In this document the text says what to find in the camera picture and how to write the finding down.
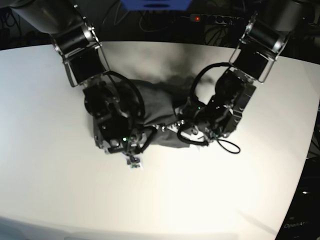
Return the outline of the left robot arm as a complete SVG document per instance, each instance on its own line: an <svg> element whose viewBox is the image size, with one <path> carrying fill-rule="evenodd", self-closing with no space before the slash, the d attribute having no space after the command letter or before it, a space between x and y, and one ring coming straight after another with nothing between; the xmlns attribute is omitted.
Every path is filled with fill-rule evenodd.
<svg viewBox="0 0 320 240"><path fill-rule="evenodd" d="M187 102L177 113L183 121L178 139L207 146L235 131L256 90L254 83L265 82L308 8L319 4L318 0L270 0L256 11L229 61L210 64L194 78ZM206 72L219 67L226 70L215 84L214 95L203 103L196 96L196 87Z"/></svg>

